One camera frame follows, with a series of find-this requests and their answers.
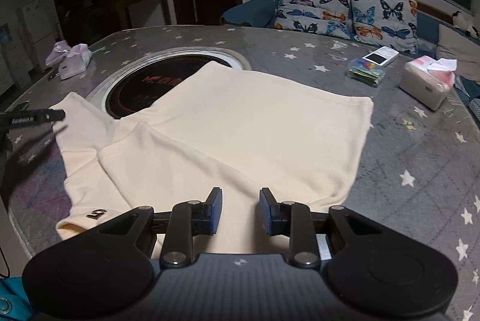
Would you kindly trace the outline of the right butterfly pillow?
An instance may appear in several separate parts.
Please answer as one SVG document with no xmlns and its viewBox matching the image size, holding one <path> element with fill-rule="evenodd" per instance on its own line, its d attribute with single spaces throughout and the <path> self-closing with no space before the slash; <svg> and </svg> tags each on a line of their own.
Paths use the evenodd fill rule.
<svg viewBox="0 0 480 321">
<path fill-rule="evenodd" d="M 416 0 L 351 0 L 352 26 L 362 42 L 416 55 Z"/>
</svg>

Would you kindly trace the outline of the clear box colourful items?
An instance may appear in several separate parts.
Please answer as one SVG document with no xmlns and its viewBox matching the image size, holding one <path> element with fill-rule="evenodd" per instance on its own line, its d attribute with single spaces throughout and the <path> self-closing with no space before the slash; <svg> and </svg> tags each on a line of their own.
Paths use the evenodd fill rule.
<svg viewBox="0 0 480 321">
<path fill-rule="evenodd" d="M 355 59 L 348 64 L 348 77 L 363 82 L 369 86 L 378 87 L 383 81 L 386 72 L 373 62 Z"/>
</svg>

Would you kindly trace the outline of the butterfly pillow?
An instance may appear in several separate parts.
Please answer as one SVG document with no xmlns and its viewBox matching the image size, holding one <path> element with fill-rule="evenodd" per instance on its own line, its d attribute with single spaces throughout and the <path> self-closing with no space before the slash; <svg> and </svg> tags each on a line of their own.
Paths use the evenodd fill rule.
<svg viewBox="0 0 480 321">
<path fill-rule="evenodd" d="M 273 27 L 350 39 L 350 11 L 351 0 L 278 0 Z"/>
<path fill-rule="evenodd" d="M 362 42 L 416 55 L 416 0 L 351 0 L 352 26 Z"/>
</svg>

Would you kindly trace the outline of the white tissue box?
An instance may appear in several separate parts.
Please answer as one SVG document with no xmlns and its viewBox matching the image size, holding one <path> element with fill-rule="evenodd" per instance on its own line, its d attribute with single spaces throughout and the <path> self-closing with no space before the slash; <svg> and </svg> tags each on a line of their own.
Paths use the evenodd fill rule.
<svg viewBox="0 0 480 321">
<path fill-rule="evenodd" d="M 457 60 L 419 57 L 405 64 L 400 89 L 436 111 L 454 86 L 456 68 Z"/>
</svg>

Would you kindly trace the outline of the white remote device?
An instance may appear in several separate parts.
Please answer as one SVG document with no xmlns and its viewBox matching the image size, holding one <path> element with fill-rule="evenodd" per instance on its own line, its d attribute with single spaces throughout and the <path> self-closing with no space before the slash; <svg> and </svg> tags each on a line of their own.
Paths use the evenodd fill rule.
<svg viewBox="0 0 480 321">
<path fill-rule="evenodd" d="M 391 63 L 400 53 L 391 47 L 380 47 L 377 50 L 368 53 L 363 57 L 363 60 L 372 62 L 381 67 L 387 66 Z"/>
</svg>

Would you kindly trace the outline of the left butterfly pillow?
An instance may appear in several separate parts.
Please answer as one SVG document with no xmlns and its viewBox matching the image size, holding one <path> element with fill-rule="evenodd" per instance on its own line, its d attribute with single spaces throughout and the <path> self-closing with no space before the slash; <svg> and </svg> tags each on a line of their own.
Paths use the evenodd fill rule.
<svg viewBox="0 0 480 321">
<path fill-rule="evenodd" d="M 273 27 L 350 39 L 350 11 L 351 0 L 278 0 Z"/>
</svg>

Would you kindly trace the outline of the black white plush toy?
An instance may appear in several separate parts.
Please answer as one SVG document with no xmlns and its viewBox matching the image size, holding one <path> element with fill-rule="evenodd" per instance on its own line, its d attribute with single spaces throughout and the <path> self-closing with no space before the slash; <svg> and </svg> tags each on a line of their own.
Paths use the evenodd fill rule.
<svg viewBox="0 0 480 321">
<path fill-rule="evenodd" d="M 456 29 L 462 31 L 465 35 L 479 39 L 479 30 L 471 22 L 467 21 L 461 11 L 456 11 L 452 14 L 452 23 Z"/>
</svg>

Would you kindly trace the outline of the grey cushion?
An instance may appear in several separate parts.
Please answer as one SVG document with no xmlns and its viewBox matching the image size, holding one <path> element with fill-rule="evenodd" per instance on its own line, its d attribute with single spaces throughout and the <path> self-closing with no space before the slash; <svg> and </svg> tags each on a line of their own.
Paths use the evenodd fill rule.
<svg viewBox="0 0 480 321">
<path fill-rule="evenodd" d="M 436 56 L 438 59 L 457 60 L 456 74 L 479 83 L 480 47 L 469 38 L 440 25 Z"/>
</svg>

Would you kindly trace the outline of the cream sweater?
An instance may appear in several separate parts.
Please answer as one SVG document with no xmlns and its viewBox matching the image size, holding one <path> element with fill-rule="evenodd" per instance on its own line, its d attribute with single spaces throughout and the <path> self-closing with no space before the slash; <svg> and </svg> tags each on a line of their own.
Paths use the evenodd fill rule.
<svg viewBox="0 0 480 321">
<path fill-rule="evenodd" d="M 259 196 L 327 211 L 343 203 L 360 163 L 374 111 L 350 97 L 266 73 L 211 62 L 150 107 L 122 119 L 79 94 L 54 126 L 72 207 L 58 222 L 69 239 L 135 207 L 169 211 L 223 191 L 217 233 L 197 240 L 209 253 L 284 253 L 268 236 Z"/>
</svg>

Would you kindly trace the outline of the wooden side table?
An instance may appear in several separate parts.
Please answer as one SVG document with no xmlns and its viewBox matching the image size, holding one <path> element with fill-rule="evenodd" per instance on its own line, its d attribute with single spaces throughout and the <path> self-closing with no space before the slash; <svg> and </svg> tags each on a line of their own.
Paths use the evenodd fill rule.
<svg viewBox="0 0 480 321">
<path fill-rule="evenodd" d="M 171 25 L 168 0 L 115 0 L 121 30 Z"/>
</svg>

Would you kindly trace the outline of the black induction cooktop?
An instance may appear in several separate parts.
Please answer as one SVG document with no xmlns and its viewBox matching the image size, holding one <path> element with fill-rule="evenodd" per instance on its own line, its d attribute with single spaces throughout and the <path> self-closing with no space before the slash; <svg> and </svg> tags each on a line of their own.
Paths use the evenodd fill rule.
<svg viewBox="0 0 480 321">
<path fill-rule="evenodd" d="M 106 112 L 115 119 L 132 115 L 151 106 L 207 63 L 226 61 L 209 55 L 174 55 L 142 66 L 116 82 L 106 94 Z"/>
</svg>

